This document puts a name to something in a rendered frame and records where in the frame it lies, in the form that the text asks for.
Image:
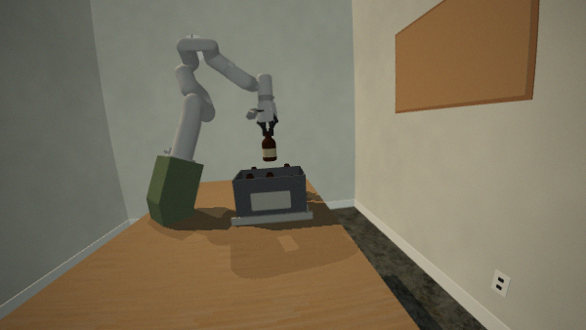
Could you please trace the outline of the dark grey crate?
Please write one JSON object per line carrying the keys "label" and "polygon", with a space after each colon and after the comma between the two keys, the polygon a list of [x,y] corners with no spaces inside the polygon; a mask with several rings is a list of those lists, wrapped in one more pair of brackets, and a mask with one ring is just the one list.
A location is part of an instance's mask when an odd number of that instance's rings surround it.
{"label": "dark grey crate", "polygon": [[[266,178],[269,172],[273,177]],[[254,179],[246,179],[247,174]],[[232,187],[237,217],[307,212],[306,175],[300,166],[240,170]]]}

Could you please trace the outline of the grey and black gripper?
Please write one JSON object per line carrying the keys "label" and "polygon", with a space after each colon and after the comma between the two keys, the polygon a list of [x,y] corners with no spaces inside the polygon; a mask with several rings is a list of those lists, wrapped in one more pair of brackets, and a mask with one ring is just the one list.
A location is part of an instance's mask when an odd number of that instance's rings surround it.
{"label": "grey and black gripper", "polygon": [[[261,103],[262,102],[262,103]],[[261,126],[263,130],[263,137],[267,131],[266,123],[269,122],[269,136],[273,136],[273,128],[275,124],[278,122],[277,120],[277,112],[276,106],[274,101],[261,101],[258,103],[257,110],[263,110],[262,112],[258,112],[257,117],[258,121],[257,124]]]}

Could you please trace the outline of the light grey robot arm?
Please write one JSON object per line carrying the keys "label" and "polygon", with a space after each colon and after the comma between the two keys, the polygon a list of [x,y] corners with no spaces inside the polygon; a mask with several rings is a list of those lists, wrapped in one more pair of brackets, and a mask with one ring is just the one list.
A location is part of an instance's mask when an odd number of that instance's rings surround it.
{"label": "light grey robot arm", "polygon": [[169,150],[164,149],[164,152],[168,152],[166,156],[195,162],[192,159],[201,128],[201,118],[203,122],[210,122],[215,117],[215,108],[209,94],[196,81],[193,74],[199,66],[197,52],[204,51],[202,54],[205,62],[238,87],[249,92],[258,91],[258,102],[273,101],[272,77],[266,73],[253,77],[243,71],[220,54],[218,43],[213,39],[181,38],[177,41],[176,47],[182,64],[175,68],[175,74],[185,97],[173,146]]}

